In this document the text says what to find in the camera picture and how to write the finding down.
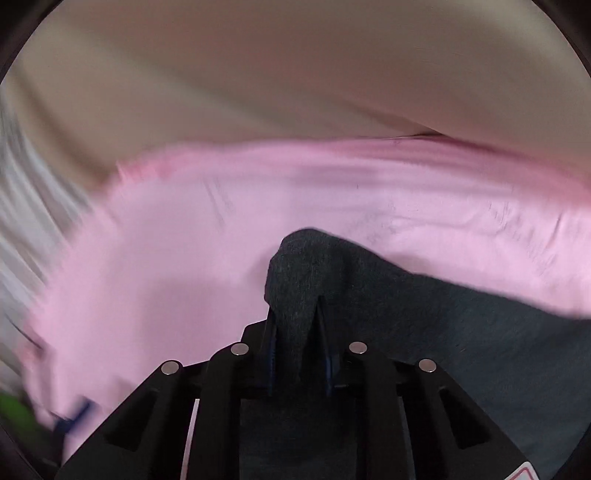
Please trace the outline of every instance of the white sticker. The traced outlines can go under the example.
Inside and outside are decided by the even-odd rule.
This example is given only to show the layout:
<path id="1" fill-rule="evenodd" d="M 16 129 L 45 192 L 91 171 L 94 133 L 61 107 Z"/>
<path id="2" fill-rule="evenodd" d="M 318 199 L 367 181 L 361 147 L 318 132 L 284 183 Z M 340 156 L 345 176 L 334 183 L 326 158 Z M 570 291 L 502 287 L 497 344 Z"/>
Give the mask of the white sticker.
<path id="1" fill-rule="evenodd" d="M 515 472 L 510 474 L 505 480 L 540 480 L 535 473 L 531 463 L 525 462 Z"/>

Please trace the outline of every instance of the pink fabric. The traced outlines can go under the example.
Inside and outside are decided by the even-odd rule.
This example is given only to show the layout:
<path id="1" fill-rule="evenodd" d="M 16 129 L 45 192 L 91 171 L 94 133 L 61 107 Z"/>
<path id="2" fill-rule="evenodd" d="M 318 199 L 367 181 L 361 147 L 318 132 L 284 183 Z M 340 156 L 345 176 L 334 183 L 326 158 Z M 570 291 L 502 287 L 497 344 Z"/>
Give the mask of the pink fabric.
<path id="1" fill-rule="evenodd" d="M 263 319 L 269 259 L 305 227 L 591 314 L 591 191 L 566 173 L 442 138 L 171 147 L 122 167 L 31 317 L 49 352 L 24 354 L 34 401 L 62 416 L 81 396 L 100 405 L 68 453 L 162 361 L 204 361 Z"/>

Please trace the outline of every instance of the beige fabric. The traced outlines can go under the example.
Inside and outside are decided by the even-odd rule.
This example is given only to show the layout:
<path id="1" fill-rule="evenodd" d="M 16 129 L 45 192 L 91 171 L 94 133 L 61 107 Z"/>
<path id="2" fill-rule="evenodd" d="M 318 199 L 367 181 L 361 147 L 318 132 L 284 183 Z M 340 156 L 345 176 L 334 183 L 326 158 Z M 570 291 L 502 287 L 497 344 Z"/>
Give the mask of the beige fabric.
<path id="1" fill-rule="evenodd" d="M 7 86 L 85 186 L 172 141 L 431 129 L 591 171 L 591 80 L 531 0 L 66 0 Z"/>

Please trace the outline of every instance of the pink bedding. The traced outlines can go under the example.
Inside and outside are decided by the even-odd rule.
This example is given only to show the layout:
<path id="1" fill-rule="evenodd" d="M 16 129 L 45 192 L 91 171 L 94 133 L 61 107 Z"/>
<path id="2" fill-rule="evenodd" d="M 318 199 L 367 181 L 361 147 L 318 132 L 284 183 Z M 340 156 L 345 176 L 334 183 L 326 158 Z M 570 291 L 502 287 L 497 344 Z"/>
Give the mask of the pink bedding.
<path id="1" fill-rule="evenodd" d="M 305 227 L 414 273 L 591 314 L 591 190 L 555 168 L 437 137 L 170 147 L 121 168 L 31 316 L 40 416 L 99 405 L 67 453 L 162 361 L 204 361 L 263 319 L 268 261 Z"/>

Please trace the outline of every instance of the round metal screw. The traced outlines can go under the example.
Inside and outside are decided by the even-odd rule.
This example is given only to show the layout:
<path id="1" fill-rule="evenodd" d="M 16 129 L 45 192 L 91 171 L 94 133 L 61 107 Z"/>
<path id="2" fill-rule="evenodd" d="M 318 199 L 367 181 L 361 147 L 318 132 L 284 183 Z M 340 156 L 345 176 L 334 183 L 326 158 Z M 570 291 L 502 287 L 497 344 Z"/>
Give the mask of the round metal screw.
<path id="1" fill-rule="evenodd" d="M 178 362 L 175 362 L 174 360 L 169 360 L 168 362 L 166 362 L 162 365 L 160 370 L 162 371 L 162 373 L 164 375 L 172 375 L 172 374 L 175 374 L 176 372 L 178 372 L 179 368 L 180 367 L 178 365 Z"/>
<path id="2" fill-rule="evenodd" d="M 245 343 L 234 343 L 230 348 L 234 355 L 246 355 L 248 353 L 248 345 Z"/>
<path id="3" fill-rule="evenodd" d="M 368 346 L 363 342 L 351 342 L 349 344 L 349 350 L 353 353 L 362 354 L 368 351 Z"/>
<path id="4" fill-rule="evenodd" d="M 421 370 L 423 370 L 424 372 L 427 372 L 428 374 L 430 374 L 430 373 L 433 373 L 437 369 L 437 364 L 429 358 L 424 358 L 423 360 L 421 360 L 418 363 L 418 367 Z"/>

